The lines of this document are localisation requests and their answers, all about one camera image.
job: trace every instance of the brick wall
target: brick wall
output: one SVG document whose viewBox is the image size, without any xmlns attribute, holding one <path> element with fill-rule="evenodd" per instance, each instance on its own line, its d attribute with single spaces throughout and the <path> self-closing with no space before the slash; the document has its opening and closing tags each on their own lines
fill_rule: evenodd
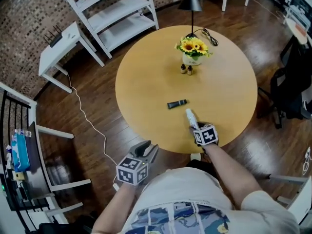
<svg viewBox="0 0 312 234">
<path fill-rule="evenodd" d="M 90 16 L 116 1 L 100 1 L 86 10 L 85 15 Z M 154 0 L 156 8 L 172 2 Z M 43 35 L 56 23 L 65 29 L 73 21 L 90 38 L 66 0 L 0 0 L 0 81 L 33 98 L 46 83 L 38 76 L 40 54 L 47 46 Z"/>
</svg>

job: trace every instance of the white shirt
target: white shirt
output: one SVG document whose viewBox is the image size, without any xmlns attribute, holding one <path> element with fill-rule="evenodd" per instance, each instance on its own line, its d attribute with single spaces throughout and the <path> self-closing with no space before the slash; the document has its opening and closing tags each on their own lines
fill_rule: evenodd
<svg viewBox="0 0 312 234">
<path fill-rule="evenodd" d="M 143 190 L 122 233 L 296 234 L 294 216 L 266 192 L 249 194 L 236 211 L 219 182 L 196 168 L 168 170 Z"/>
</svg>

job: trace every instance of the white shelving unit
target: white shelving unit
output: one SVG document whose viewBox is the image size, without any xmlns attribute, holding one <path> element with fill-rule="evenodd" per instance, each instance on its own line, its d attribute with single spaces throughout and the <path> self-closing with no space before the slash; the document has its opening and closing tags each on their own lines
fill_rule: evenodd
<svg viewBox="0 0 312 234">
<path fill-rule="evenodd" d="M 109 58 L 112 58 L 113 49 L 137 34 L 153 26 L 159 29 L 153 0 L 120 0 L 90 18 L 86 18 L 83 11 L 100 0 L 67 1 Z M 140 15 L 139 11 L 144 7 L 150 10 L 153 20 Z M 126 17 L 135 11 L 138 13 Z M 99 34 L 123 17 L 126 18 Z"/>
</svg>

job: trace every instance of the flower vase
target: flower vase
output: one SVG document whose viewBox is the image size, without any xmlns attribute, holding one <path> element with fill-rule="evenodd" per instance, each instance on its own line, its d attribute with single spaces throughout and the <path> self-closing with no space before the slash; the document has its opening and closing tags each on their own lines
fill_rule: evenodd
<svg viewBox="0 0 312 234">
<path fill-rule="evenodd" d="M 200 56 L 197 60 L 194 60 L 192 57 L 188 57 L 185 53 L 183 53 L 182 60 L 185 65 L 197 66 L 200 65 L 205 56 Z"/>
</svg>

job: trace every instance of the potted flower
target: potted flower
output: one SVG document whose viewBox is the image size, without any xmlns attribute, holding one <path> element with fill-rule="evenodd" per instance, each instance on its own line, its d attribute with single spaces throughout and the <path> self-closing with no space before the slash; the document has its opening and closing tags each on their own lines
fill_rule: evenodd
<svg viewBox="0 0 312 234">
<path fill-rule="evenodd" d="M 212 55 L 208 51 L 208 46 L 196 37 L 181 38 L 180 43 L 176 44 L 175 48 L 183 52 L 182 60 L 185 65 L 199 65 L 203 58 Z"/>
</svg>

